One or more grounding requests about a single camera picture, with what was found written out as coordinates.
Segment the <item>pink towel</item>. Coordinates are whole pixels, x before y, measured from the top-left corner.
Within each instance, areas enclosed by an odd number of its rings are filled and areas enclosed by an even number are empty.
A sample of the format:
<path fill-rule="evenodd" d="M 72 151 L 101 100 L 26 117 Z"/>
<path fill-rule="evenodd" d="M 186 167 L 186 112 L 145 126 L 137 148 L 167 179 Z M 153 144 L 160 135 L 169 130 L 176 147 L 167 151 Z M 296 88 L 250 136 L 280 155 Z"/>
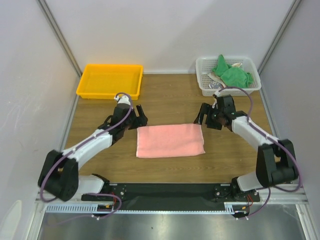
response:
<path fill-rule="evenodd" d="M 137 129 L 136 157 L 151 159 L 198 156 L 205 153 L 204 143 L 199 124 L 143 126 Z"/>

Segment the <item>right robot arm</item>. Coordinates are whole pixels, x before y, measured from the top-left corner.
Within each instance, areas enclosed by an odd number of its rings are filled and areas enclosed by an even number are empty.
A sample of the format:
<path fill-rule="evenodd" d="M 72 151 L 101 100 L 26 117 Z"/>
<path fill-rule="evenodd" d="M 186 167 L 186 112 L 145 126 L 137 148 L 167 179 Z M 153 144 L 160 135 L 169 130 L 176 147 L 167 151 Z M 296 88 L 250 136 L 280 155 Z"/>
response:
<path fill-rule="evenodd" d="M 213 104 L 202 103 L 194 123 L 215 130 L 225 127 L 257 152 L 255 171 L 231 180 L 230 195 L 234 200 L 242 201 L 255 190 L 277 188 L 300 178 L 293 143 L 268 134 L 248 113 L 236 110 L 231 95 L 217 96 Z"/>

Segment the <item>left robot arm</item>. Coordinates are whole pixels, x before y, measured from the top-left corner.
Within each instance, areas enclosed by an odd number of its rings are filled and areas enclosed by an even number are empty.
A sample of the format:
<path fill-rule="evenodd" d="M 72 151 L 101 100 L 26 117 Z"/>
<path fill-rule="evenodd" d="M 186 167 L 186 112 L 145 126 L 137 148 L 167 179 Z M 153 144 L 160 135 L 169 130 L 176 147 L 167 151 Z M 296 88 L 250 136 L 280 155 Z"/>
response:
<path fill-rule="evenodd" d="M 45 203 L 56 199 L 69 201 L 79 188 L 79 169 L 119 141 L 126 130 L 144 127 L 147 123 L 141 105 L 133 108 L 127 103 L 118 103 L 113 114 L 89 137 L 63 151 L 53 149 L 48 152 L 37 182 L 40 199 Z"/>

